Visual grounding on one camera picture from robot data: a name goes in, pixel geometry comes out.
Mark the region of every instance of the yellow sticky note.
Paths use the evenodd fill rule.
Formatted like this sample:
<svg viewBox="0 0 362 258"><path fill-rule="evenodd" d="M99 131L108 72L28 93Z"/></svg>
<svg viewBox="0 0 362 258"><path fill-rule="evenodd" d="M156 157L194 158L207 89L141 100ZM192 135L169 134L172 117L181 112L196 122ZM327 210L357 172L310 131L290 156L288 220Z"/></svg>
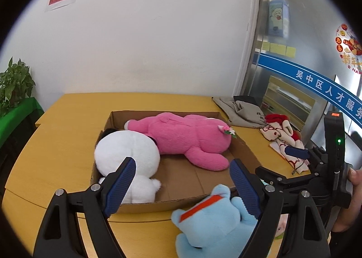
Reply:
<svg viewBox="0 0 362 258"><path fill-rule="evenodd" d="M270 43L270 51L272 53L277 53L278 52L278 44Z"/></svg>
<svg viewBox="0 0 362 258"><path fill-rule="evenodd" d="M290 58L294 58L295 57L295 52L296 52L296 48L287 47L287 52L286 52L285 55L290 57Z"/></svg>
<svg viewBox="0 0 362 258"><path fill-rule="evenodd" d="M270 42L263 42L263 45L261 46L261 49L263 51L269 51L270 50Z"/></svg>
<svg viewBox="0 0 362 258"><path fill-rule="evenodd" d="M276 53L285 56L285 48L285 45L278 45L278 47L276 48Z"/></svg>

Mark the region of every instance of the light blue plush toy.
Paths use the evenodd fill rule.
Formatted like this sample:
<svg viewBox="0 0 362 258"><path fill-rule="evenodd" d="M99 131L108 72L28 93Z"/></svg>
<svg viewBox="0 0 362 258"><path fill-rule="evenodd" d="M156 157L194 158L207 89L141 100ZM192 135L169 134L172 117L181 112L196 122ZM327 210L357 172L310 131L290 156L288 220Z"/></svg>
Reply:
<svg viewBox="0 0 362 258"><path fill-rule="evenodd" d="M179 258L238 258L257 223L224 185L191 209L174 211L171 220L183 232L176 237Z"/></svg>

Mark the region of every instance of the red and white cloth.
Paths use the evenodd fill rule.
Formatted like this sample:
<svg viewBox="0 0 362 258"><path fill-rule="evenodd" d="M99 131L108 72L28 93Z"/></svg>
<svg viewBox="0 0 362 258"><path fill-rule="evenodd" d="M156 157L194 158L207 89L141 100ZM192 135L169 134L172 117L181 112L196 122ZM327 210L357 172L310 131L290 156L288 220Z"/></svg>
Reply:
<svg viewBox="0 0 362 258"><path fill-rule="evenodd" d="M285 153L285 147L293 146L304 149L300 136L292 129L287 116L280 114L269 114L265 116L267 126L260 129L262 135L269 141L277 153L279 153L299 174L308 171L308 160L289 156Z"/></svg>

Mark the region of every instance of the yellow table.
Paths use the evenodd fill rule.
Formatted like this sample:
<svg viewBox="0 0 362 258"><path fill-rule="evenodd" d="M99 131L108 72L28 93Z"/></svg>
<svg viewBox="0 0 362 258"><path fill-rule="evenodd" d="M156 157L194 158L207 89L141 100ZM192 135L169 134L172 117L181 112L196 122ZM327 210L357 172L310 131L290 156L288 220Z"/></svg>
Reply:
<svg viewBox="0 0 362 258"><path fill-rule="evenodd" d="M93 93L62 96L37 121L38 129L17 159L6 183L2 207L16 233L32 251L41 219L54 192L82 191L90 185L95 141L111 111L220 111L210 97ZM235 127L261 164L291 177L292 167L268 147L258 130ZM177 258L174 241L179 230L171 212L114 214L111 228L129 258ZM87 251L95 255L84 216L79 215ZM280 241L273 244L275 257Z"/></svg>

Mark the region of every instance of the bolt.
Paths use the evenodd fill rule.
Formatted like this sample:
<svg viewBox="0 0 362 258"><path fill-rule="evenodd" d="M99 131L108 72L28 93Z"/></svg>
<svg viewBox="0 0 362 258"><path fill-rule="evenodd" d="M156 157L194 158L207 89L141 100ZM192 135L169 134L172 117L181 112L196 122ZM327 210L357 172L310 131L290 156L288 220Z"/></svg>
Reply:
<svg viewBox="0 0 362 258"><path fill-rule="evenodd" d="M57 196L61 196L61 195L63 195L63 193L64 193L64 190L63 190L63 189L57 189L57 190L55 191L55 194L56 194Z"/></svg>
<svg viewBox="0 0 362 258"><path fill-rule="evenodd" d="M311 194L308 191L302 191L302 196L308 198Z"/></svg>
<svg viewBox="0 0 362 258"><path fill-rule="evenodd" d="M90 189L94 192L98 191L101 188L101 186L98 183L95 183L90 187Z"/></svg>
<svg viewBox="0 0 362 258"><path fill-rule="evenodd" d="M267 192L271 193L271 192L274 192L275 191L275 188L271 185L267 185L265 186L265 189Z"/></svg>

